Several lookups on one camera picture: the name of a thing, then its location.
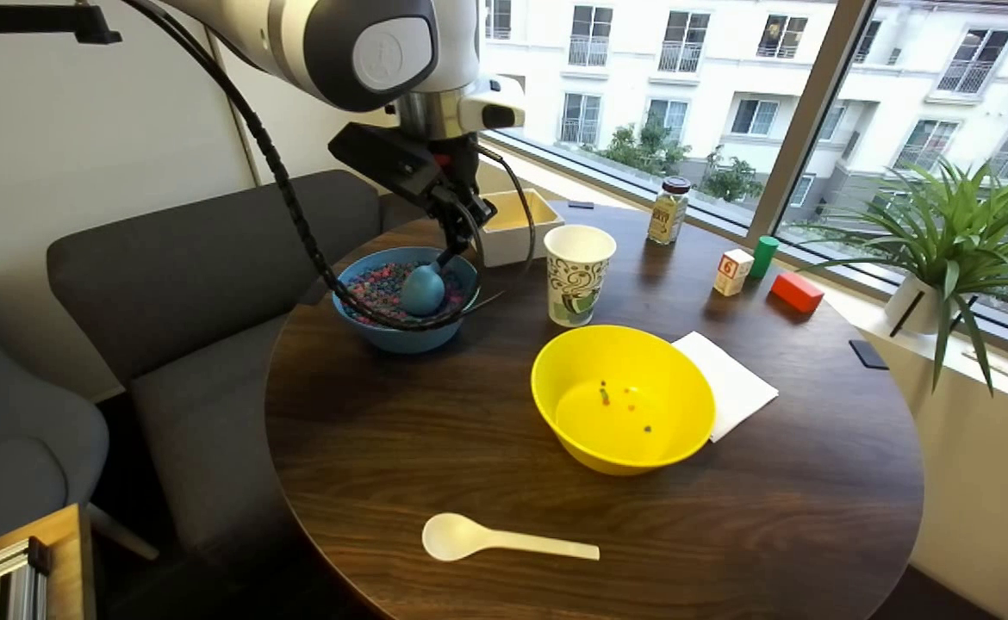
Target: white napkin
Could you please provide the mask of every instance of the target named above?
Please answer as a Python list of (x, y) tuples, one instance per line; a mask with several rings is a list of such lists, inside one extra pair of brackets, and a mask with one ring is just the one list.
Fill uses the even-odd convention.
[(712, 441), (721, 440), (745, 418), (760, 410), (780, 392), (749, 372), (714, 342), (700, 333), (691, 333), (673, 342), (674, 348), (708, 377), (715, 394), (715, 428)]

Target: bowl rim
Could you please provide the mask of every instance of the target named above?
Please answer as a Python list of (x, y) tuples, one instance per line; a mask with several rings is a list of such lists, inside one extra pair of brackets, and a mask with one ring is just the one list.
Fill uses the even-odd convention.
[(534, 364), (532, 364), (531, 367), (530, 367), (530, 395), (535, 398), (535, 407), (538, 408), (539, 415), (542, 415), (542, 419), (544, 421), (546, 421), (546, 423), (551, 428), (551, 430), (554, 430), (554, 435), (558, 436), (558, 439), (560, 439), (560, 440), (566, 440), (568, 443), (570, 443), (570, 447), (575, 448), (575, 449), (577, 449), (577, 451), (581, 451), (584, 454), (586, 454), (588, 456), (591, 456), (594, 459), (600, 460), (600, 462), (603, 462), (603, 463), (606, 463), (606, 464), (615, 464), (615, 466), (619, 466), (619, 467), (626, 467), (626, 468), (633, 468), (633, 469), (657, 469), (657, 468), (661, 468), (661, 467), (670, 466), (670, 464), (676, 464), (676, 463), (682, 462), (682, 460), (688, 458), (691, 455), (697, 454), (697, 452), (700, 452), (701, 449), (703, 447), (705, 447), (706, 444), (708, 444), (708, 441), (710, 440), (710, 436), (715, 430), (715, 422), (717, 421), (717, 416), (718, 416), (718, 408), (717, 408), (717, 404), (715, 404), (715, 391), (714, 391), (714, 389), (712, 389), (712, 386), (710, 385), (710, 381), (708, 381), (708, 376), (706, 376), (703, 373), (703, 371), (700, 370), (700, 366), (697, 366), (697, 363), (695, 363), (695, 362), (691, 361), (691, 357), (686, 357), (684, 355), (684, 353), (682, 353), (680, 350), (674, 348), (674, 346), (673, 346), (673, 349), (677, 353), (680, 353), (681, 356), (684, 356), (684, 360), (686, 360), (686, 362), (688, 362), (688, 364), (698, 373), (700, 373), (700, 376), (704, 380), (704, 385), (708, 388), (708, 396), (709, 396), (709, 402), (710, 402), (710, 424), (708, 426), (708, 432), (704, 433), (702, 436), (701, 440), (695, 441), (695, 443), (692, 443), (689, 446), (688, 449), (685, 449), (685, 451), (683, 451), (682, 454), (681, 454), (681, 452), (677, 452), (676, 456), (659, 460), (659, 462), (649, 462), (649, 463), (631, 462), (631, 460), (611, 458), (611, 457), (608, 457), (606, 455), (601, 455), (601, 454), (599, 454), (599, 452), (591, 451), (590, 448), (587, 448), (583, 444), (580, 444), (579, 441), (573, 440), (573, 438), (570, 435), (568, 435), (568, 432), (564, 432), (563, 430), (561, 430), (560, 427), (558, 427), (558, 424), (556, 424), (554, 422), (554, 420), (550, 419), (550, 416), (548, 416), (547, 412), (546, 412), (547, 407), (546, 407), (546, 405), (543, 405), (542, 401), (538, 397), (538, 392), (535, 389), (535, 373), (536, 373), (536, 369), (538, 369), (539, 361), (542, 361), (543, 354), (546, 353), (546, 350), (548, 348), (550, 348), (550, 346), (553, 345), (554, 342), (556, 340), (558, 340), (559, 338), (566, 337), (570, 334), (576, 334), (580, 330), (606, 330), (606, 329), (612, 329), (612, 330), (617, 330), (617, 331), (618, 330), (631, 331), (632, 333), (641, 334), (645, 338), (649, 338), (649, 339), (652, 339), (654, 341), (657, 341), (657, 342), (661, 343), (664, 346), (673, 346), (673, 343), (670, 343), (670, 342), (666, 341), (665, 339), (658, 338), (658, 337), (656, 337), (656, 335), (647, 333), (647, 331), (642, 331), (642, 330), (635, 329), (635, 328), (630, 328), (630, 327), (627, 327), (627, 326), (614, 326), (614, 325), (583, 326), (583, 327), (580, 327), (580, 328), (575, 328), (575, 329), (566, 330), (562, 334), (555, 335), (555, 337), (553, 337), (552, 339), (550, 339), (550, 341), (547, 342), (546, 345), (542, 346), (542, 349), (538, 352), (538, 356), (535, 357)]
[[(351, 270), (351, 267), (354, 267), (355, 264), (362, 263), (363, 260), (366, 260), (367, 258), (373, 258), (373, 257), (375, 257), (375, 256), (377, 256), (379, 254), (386, 254), (386, 252), (397, 251), (397, 250), (430, 250), (430, 251), (443, 251), (442, 248), (431, 247), (431, 246), (426, 246), (426, 245), (401, 245), (401, 246), (397, 246), (397, 247), (385, 248), (385, 250), (372, 251), (371, 254), (367, 254), (366, 256), (363, 256), (363, 257), (361, 257), (359, 259), (356, 259), (354, 263), (348, 264), (346, 267), (343, 268), (342, 271), (340, 271), (340, 273), (338, 275), (335, 276), (335, 278), (338, 279), (338, 280), (340, 280), (343, 283), (346, 283), (346, 281), (343, 280), (343, 275), (346, 274), (347, 271)], [(469, 260), (466, 260), (466, 258), (464, 256), (454, 255), (454, 257), (452, 257), (452, 260), (461, 260), (463, 263), (468, 264), (468, 266), (470, 267), (470, 269), (473, 269), (474, 274), (477, 273), (478, 268), (476, 266), (474, 266), (473, 263), (470, 263)], [(452, 327), (452, 326), (458, 326), (458, 325), (460, 325), (460, 323), (462, 323), (462, 319), (460, 319), (457, 322), (450, 323), (449, 326), (440, 326), (440, 327), (437, 327), (434, 330), (420, 331), (420, 333), (406, 333), (406, 331), (402, 331), (402, 330), (398, 330), (398, 329), (393, 329), (393, 328), (385, 328), (385, 327), (381, 327), (381, 326), (370, 326), (370, 325), (366, 325), (366, 323), (359, 323), (359, 322), (354, 321), (354, 319), (352, 319), (347, 314), (347, 307), (343, 306), (342, 299), (339, 298), (339, 297), (337, 297), (336, 294), (334, 293), (334, 291), (329, 291), (329, 292), (331, 293), (332, 304), (335, 305), (336, 313), (339, 313), (340, 317), (342, 317), (344, 319), (344, 321), (350, 322), (356, 328), (367, 330), (367, 331), (377, 331), (377, 333), (379, 333), (379, 334), (389, 334), (389, 333), (391, 333), (391, 334), (432, 334), (436, 330), (443, 330), (443, 329), (446, 329), (446, 328), (449, 328), (449, 327)], [(479, 294), (481, 294), (481, 286), (474, 287), (473, 293), (470, 294), (469, 301), (466, 302), (466, 305), (464, 307), (462, 307), (462, 309), (463, 311), (468, 311), (469, 307), (473, 305), (473, 302), (477, 301)]]

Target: building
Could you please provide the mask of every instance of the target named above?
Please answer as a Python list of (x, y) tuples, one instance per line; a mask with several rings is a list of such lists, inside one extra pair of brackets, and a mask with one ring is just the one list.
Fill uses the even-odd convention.
[[(681, 169), (694, 180), (718, 145), (768, 175), (834, 11), (814, 0), (485, 5), (482, 63), (524, 84), (526, 138), (602, 148), (653, 115), (690, 147)], [(938, 156), (965, 168), (990, 158), (1008, 179), (1008, 0), (879, 3), (785, 220), (866, 199), (891, 166)]]

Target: gray couch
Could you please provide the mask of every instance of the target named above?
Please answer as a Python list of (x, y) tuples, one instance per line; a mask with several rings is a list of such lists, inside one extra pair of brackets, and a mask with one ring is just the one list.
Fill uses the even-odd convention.
[[(348, 172), (293, 183), (331, 262), (422, 215)], [(264, 385), (287, 312), (327, 289), (276, 189), (75, 233), (47, 264), (52, 292), (133, 397), (184, 548), (248, 577), (300, 546), (270, 462)]]
[(108, 448), (94, 404), (31, 375), (0, 349), (0, 536), (90, 501)]

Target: yellow bowl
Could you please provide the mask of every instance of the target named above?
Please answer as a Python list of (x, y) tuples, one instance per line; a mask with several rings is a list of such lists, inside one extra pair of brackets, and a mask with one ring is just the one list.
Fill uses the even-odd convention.
[(530, 390), (564, 449), (611, 476), (680, 462), (715, 425), (715, 397), (700, 369), (653, 334), (620, 326), (579, 328), (548, 342)]

